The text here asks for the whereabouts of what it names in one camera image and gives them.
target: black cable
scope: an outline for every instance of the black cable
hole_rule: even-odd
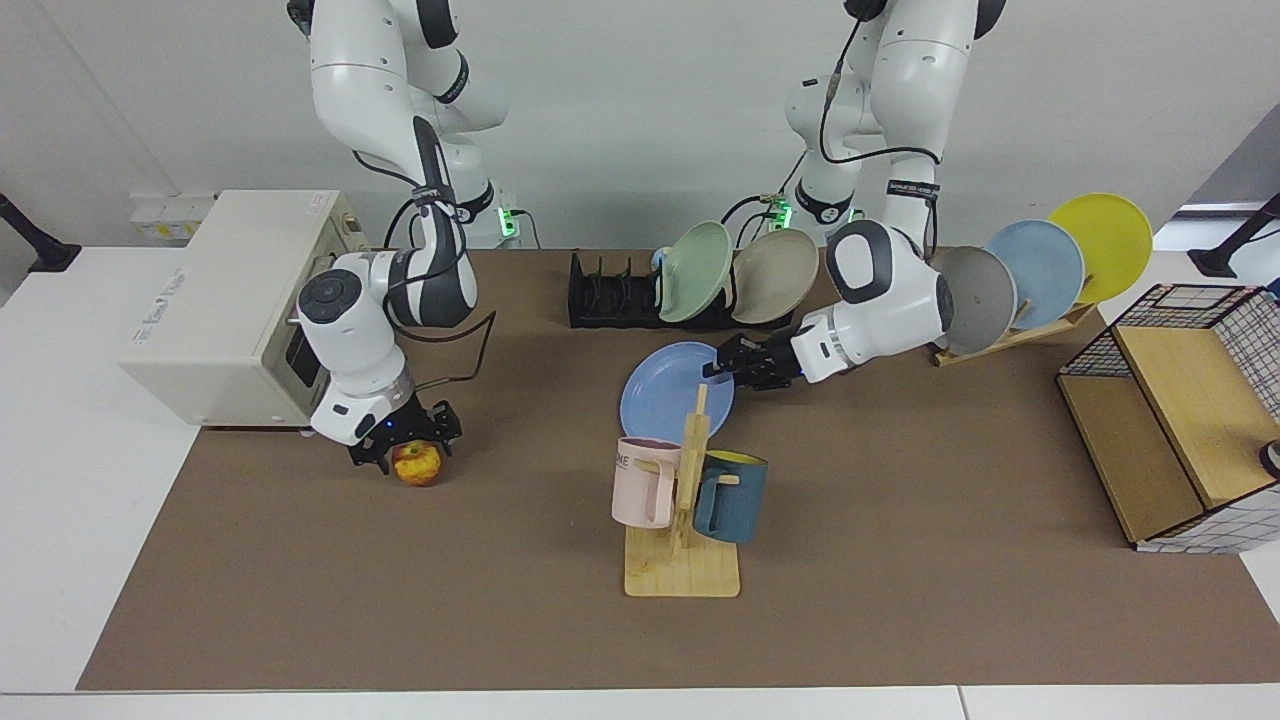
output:
[[[737,242],[733,243],[733,250],[737,250],[739,247],[742,246],[742,234],[746,233],[746,227],[751,224],[751,220],[754,220],[756,218],[760,218],[760,222],[763,223],[764,219],[768,218],[768,217],[769,217],[769,211],[765,210],[764,213],[756,213],[756,214],[751,215],[750,218],[748,218],[746,222],[742,223],[741,229],[737,231]]]
[[[728,213],[724,213],[724,217],[721,218],[721,224],[723,225],[723,224],[728,223],[728,219],[733,217],[733,213],[737,213],[739,210],[741,210],[742,208],[746,208],[751,202],[764,202],[764,199],[760,197],[759,195],[753,195],[750,197],[744,197],[744,199],[739,200],[732,208],[728,209]]]
[[[534,219],[534,214],[530,213],[529,210],[512,210],[511,214],[512,215],[524,215],[524,217],[529,218],[529,224],[534,228],[534,245],[536,245],[538,249],[541,250],[543,249],[543,241],[538,240],[538,220]]]
[[[443,206],[440,204],[436,204],[435,208],[436,208],[438,211],[444,213]],[[453,223],[456,223],[456,224],[458,223],[457,218],[454,218],[453,215],[449,215],[448,213],[444,213],[444,214],[451,220],[453,220]],[[445,275],[451,270],[453,270],[454,268],[457,268],[458,263],[461,263],[462,258],[466,256],[466,254],[467,254],[467,234],[466,234],[466,232],[463,231],[463,232],[458,233],[458,237],[461,238],[461,242],[458,242],[458,252],[457,252],[457,255],[453,256],[453,260],[448,265],[440,268],[439,270],[435,270],[434,273],[433,272],[426,272],[426,273],[422,273],[420,275],[413,275],[413,277],[410,277],[410,278],[404,278],[404,279],[402,279],[399,282],[392,283],[387,288],[387,293],[383,295],[383,315],[387,315],[387,322],[389,322],[392,324],[392,329],[396,331],[396,334],[398,334],[401,337],[404,337],[404,338],[408,338],[408,340],[412,340],[412,341],[416,341],[416,342],[436,342],[435,338],[430,338],[430,337],[426,337],[426,336],[419,336],[419,334],[413,334],[413,333],[408,332],[407,329],[404,329],[404,325],[399,324],[396,320],[396,318],[394,318],[394,315],[392,315],[392,310],[390,310],[392,292],[394,292],[397,290],[401,290],[403,287],[408,287],[408,286],[411,286],[413,283],[420,283],[420,282],[426,282],[426,281],[434,281],[435,278],[438,278],[440,275]]]
[[[475,364],[475,368],[471,369],[471,374],[468,374],[468,375],[444,375],[444,377],[440,377],[440,378],[435,378],[434,380],[426,380],[425,383],[419,383],[419,384],[413,386],[413,392],[422,392],[424,389],[433,388],[433,387],[440,387],[443,384],[449,384],[449,383],[465,383],[465,382],[474,380],[477,377],[480,377],[480,370],[484,368],[484,356],[485,356],[485,352],[489,350],[489,336],[493,334],[493,325],[494,325],[494,323],[497,320],[498,320],[498,311],[493,310],[492,313],[489,313],[488,315],[485,315],[483,320],[480,320],[475,325],[471,325],[466,331],[463,331],[463,332],[461,332],[461,333],[458,333],[456,336],[452,336],[451,338],[438,338],[438,340],[433,341],[433,342],[454,342],[454,341],[466,338],[466,337],[468,337],[471,334],[475,334],[475,332],[479,331],[481,327],[485,328],[485,331],[484,331],[484,338],[480,341],[480,352],[476,354],[476,364]]]
[[[929,228],[932,228],[933,237],[925,242],[924,247],[920,249],[924,252],[924,261],[928,263],[933,259],[933,255],[938,251],[938,201],[929,200]]]
[[[796,158],[796,164],[791,165],[791,172],[787,173],[787,179],[782,181],[782,184],[778,186],[778,195],[786,195],[787,184],[790,184],[791,178],[796,177],[796,173],[800,172],[800,163],[804,163],[804,156],[805,152],[801,152],[800,156]],[[760,222],[755,223],[755,232],[751,233],[751,242],[755,242],[755,238],[760,236],[760,229],[764,227],[764,220],[765,218],[760,218]]]
[[[818,122],[818,150],[822,152],[822,159],[831,163],[832,165],[845,165],[849,163],[858,163],[860,160],[867,160],[869,158],[878,158],[879,155],[892,155],[897,152],[913,152],[916,155],[924,155],[925,158],[933,160],[934,165],[941,165],[942,159],[938,158],[932,150],[925,147],[886,147],[883,150],[876,150],[872,152],[863,152],[861,155],[854,155],[852,158],[845,158],[844,160],[837,160],[831,156],[827,151],[827,115],[831,114],[831,104],[836,100],[836,91],[840,87],[840,76],[845,67],[845,58],[849,55],[849,49],[854,46],[854,40],[858,37],[858,31],[861,29],[863,20],[854,23],[854,31],[849,33],[849,40],[845,41],[845,47],[840,51],[840,58],[836,59],[836,69],[832,73],[831,85],[827,90],[827,99],[822,104],[822,119]]]
[[[413,206],[413,200],[410,199],[406,200],[403,205],[401,205],[399,210],[396,211],[396,217],[392,218],[392,224],[387,225],[387,236],[383,237],[383,250],[392,249],[392,238],[396,237],[396,227],[399,225],[401,218],[403,218],[404,213],[407,213],[408,209],[412,206]],[[413,245],[413,225],[410,225],[408,232],[410,232],[410,245]]]
[[[366,163],[366,161],[365,161],[365,159],[364,159],[364,158],[362,158],[362,156],[360,155],[360,151],[358,151],[358,150],[352,150],[352,151],[351,151],[351,154],[352,154],[352,155],[353,155],[353,156],[356,158],[356,161],[357,161],[357,163],[360,163],[360,165],[361,165],[362,168],[365,168],[366,170],[372,170],[372,172],[375,172],[375,173],[378,173],[378,174],[380,174],[380,176],[387,176],[387,177],[389,177],[389,178],[396,178],[396,179],[398,179],[398,181],[404,181],[404,182],[407,182],[407,183],[412,184],[413,187],[417,187],[417,183],[416,183],[416,182],[413,182],[412,179],[410,179],[410,178],[408,178],[407,176],[402,176],[402,174],[399,174],[399,173],[397,173],[397,172],[394,172],[394,170],[388,170],[388,169],[384,169],[384,168],[378,168],[378,167],[374,167],[374,165],[370,165],[370,164],[369,164],[369,163]]]
[[[1266,238],[1268,238],[1268,237],[1271,237],[1274,234],[1280,234],[1280,229],[1274,229],[1274,231],[1268,232],[1267,234],[1260,234],[1258,237],[1254,237],[1249,242],[1257,242],[1260,240],[1266,240]]]

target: mug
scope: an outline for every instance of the mug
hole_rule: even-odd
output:
[[[755,539],[768,471],[769,462],[754,455],[708,450],[694,529],[722,542],[742,544]]]
[[[618,441],[613,469],[613,519],[632,528],[671,525],[680,446],[654,438]]]

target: blue plate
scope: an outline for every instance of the blue plate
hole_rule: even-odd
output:
[[[703,378],[703,365],[716,360],[716,348],[700,342],[677,342],[644,359],[622,389],[622,430],[627,437],[650,437],[681,445],[685,416],[698,405],[698,386],[707,383],[707,415],[716,434],[733,407],[733,377]]]
[[[1084,287],[1084,255],[1071,233],[1048,220],[1023,220],[996,233],[987,251],[1000,258],[1028,307],[1014,328],[1030,331],[1066,315]]]

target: brown table mat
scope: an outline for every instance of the brown table mat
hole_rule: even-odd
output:
[[[320,437],[202,432],[79,689],[1280,680],[1238,557],[1125,544],[1053,383],[1097,319],[946,369],[919,350],[739,391],[712,447],[772,462],[742,596],[632,600],[618,397],[690,334],[570,331],[567,252],[475,265],[500,314],[480,379],[440,392],[466,433],[447,482],[401,486]],[[833,299],[817,288],[806,307]],[[419,379],[467,370],[463,345],[410,347]]]

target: wooden mug tree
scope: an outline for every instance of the wooden mug tree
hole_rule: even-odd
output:
[[[742,589],[737,546],[694,529],[710,425],[707,386],[701,384],[698,405],[685,419],[671,525],[654,530],[627,528],[623,585],[631,597],[737,597]],[[732,484],[736,478],[724,475],[717,482]]]

